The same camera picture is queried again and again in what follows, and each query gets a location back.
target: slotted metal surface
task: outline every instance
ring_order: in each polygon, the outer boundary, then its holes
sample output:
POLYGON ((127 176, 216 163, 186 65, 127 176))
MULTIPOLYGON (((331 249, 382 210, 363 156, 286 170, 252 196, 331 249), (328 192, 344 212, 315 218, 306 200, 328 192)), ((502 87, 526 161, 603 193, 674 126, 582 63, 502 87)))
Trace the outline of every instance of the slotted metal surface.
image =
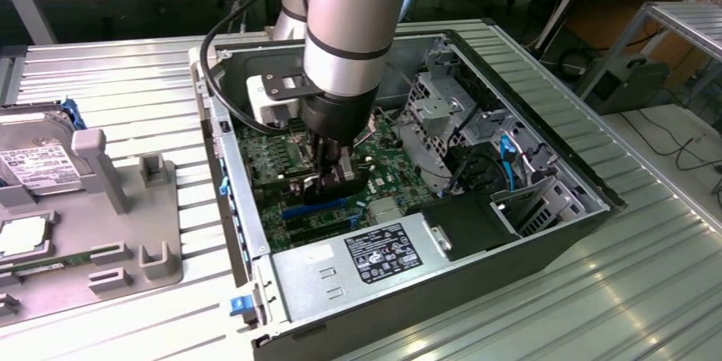
MULTIPOLYGON (((457 30, 566 137, 630 207, 539 273, 343 359, 718 359, 722 241, 627 154, 543 67, 478 21, 457 30)), ((263 41, 260 35, 223 41, 263 41)), ((0 330, 12 359, 250 359, 224 303, 230 261, 192 104, 187 49, 200 38, 35 47, 21 101, 75 97, 116 165, 162 150, 179 165, 184 280, 0 330)))
POLYGON ((646 12, 673 32, 722 61, 722 6, 715 3, 649 3, 646 12))

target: motherboard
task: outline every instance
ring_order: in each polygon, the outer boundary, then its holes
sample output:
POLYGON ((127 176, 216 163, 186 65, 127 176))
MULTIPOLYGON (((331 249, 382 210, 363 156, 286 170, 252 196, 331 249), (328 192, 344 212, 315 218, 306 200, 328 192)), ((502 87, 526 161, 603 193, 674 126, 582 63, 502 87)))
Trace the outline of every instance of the motherboard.
POLYGON ((435 198, 420 168, 404 153, 394 119, 378 113, 359 135, 354 156, 368 170, 362 193, 315 207, 288 198, 288 180, 312 173, 306 128, 292 120, 288 133, 267 136, 243 129, 238 143, 251 169, 260 220, 274 252, 398 219, 406 210, 435 198))

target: warning label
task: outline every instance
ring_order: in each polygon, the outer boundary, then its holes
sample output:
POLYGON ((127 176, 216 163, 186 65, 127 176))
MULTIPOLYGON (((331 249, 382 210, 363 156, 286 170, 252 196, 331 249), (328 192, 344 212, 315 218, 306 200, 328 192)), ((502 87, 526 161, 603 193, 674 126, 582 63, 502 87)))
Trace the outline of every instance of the warning label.
POLYGON ((423 265, 400 223, 347 238, 360 279, 374 283, 423 265))
POLYGON ((61 145, 0 151, 0 159, 31 190, 80 182, 61 145))

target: hard drive label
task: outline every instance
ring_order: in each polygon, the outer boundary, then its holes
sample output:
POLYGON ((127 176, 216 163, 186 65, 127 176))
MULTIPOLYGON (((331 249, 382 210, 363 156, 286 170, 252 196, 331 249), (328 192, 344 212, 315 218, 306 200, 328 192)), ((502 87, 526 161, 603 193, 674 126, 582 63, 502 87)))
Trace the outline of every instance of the hard drive label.
POLYGON ((423 265, 400 223, 346 238, 360 279, 374 283, 423 265))
POLYGON ((80 182, 76 167, 61 145, 0 151, 0 159, 31 190, 80 182))

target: green circuit board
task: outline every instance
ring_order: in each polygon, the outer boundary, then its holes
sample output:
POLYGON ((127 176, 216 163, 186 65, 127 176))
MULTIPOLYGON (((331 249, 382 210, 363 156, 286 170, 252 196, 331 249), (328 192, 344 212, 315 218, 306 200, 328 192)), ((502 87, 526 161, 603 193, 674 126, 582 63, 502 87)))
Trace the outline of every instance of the green circuit board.
MULTIPOLYGON (((404 213, 411 206, 434 199, 435 195, 420 178, 419 169, 398 145, 394 124, 379 115, 375 117, 376 132, 354 149, 354 156, 370 172, 363 192, 348 197, 338 207, 283 220, 283 211, 298 206, 288 203, 283 185, 288 185, 290 178, 303 177, 312 172, 303 124, 292 122, 290 127, 291 131, 286 135, 266 136, 244 129, 238 137, 244 161, 251 168, 266 237, 275 252, 374 226, 376 222, 368 204, 375 200, 392 197, 404 213)), ((358 139, 370 132, 366 129, 358 139)))

